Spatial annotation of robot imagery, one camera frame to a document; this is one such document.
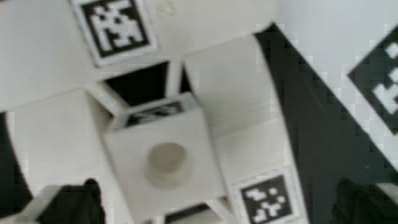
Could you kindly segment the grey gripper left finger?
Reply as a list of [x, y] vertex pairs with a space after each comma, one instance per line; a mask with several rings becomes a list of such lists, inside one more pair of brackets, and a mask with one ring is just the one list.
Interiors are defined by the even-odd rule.
[[23, 224], [104, 224], [101, 188], [88, 178], [79, 185], [49, 185], [24, 210]]

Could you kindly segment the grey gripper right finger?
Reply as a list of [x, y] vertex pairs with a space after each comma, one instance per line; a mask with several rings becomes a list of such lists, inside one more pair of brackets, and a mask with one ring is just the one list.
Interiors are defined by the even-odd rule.
[[330, 224], [398, 224], [398, 185], [355, 184], [342, 179], [335, 188]]

